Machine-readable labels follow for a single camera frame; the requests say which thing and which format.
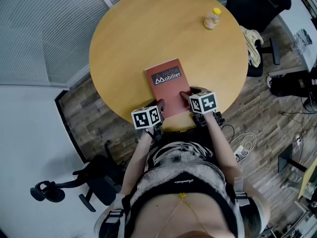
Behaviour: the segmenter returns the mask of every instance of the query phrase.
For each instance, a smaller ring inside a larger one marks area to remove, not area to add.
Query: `gold necklace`
[[[203,223],[200,221],[200,219],[198,218],[197,214],[195,213],[192,205],[189,202],[185,201],[185,197],[187,196],[186,193],[179,193],[178,194],[179,198],[181,199],[181,201],[179,202],[179,204],[175,207],[175,209],[172,211],[172,213],[169,215],[169,217],[167,218],[167,220],[165,221],[163,227],[161,228],[161,230],[158,232],[158,234],[155,236],[155,238],[158,238],[159,235],[161,234],[162,230],[164,229],[164,227],[166,226],[166,224],[168,223],[169,219],[172,217],[172,215],[174,214],[174,212],[176,211],[176,209],[178,208],[178,206],[184,202],[194,213],[196,219],[198,220],[199,224],[203,227],[204,231],[208,234],[207,229],[205,228],[205,226],[203,225]]]

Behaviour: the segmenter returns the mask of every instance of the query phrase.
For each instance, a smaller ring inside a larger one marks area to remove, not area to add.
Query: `forearm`
[[[218,123],[214,119],[212,112],[205,114],[204,118],[208,126],[209,134],[213,143],[214,154],[217,158],[220,169],[228,167],[238,168],[238,163],[234,153]]]
[[[143,174],[151,142],[152,138],[146,132],[143,132],[125,172],[120,193],[129,194],[139,177]]]

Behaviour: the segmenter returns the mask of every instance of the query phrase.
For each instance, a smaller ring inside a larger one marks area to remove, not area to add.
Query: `book cover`
[[[184,91],[190,95],[190,88],[179,59],[173,59],[145,70],[148,82],[157,100],[165,100],[163,116],[168,118],[189,109],[180,96]]]

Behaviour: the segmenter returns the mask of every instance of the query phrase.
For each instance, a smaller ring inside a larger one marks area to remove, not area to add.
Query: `bottle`
[[[207,14],[204,21],[204,25],[208,29],[214,29],[220,20],[221,10],[219,8],[213,8],[212,12]]]

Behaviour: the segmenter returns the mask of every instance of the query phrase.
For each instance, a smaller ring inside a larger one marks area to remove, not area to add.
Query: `white desk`
[[[311,15],[301,0],[292,0],[289,10],[284,10],[279,14],[289,35],[295,40],[294,34],[304,28],[313,41],[313,44],[306,47],[301,55],[304,65],[311,71],[317,57],[317,30],[311,21]]]

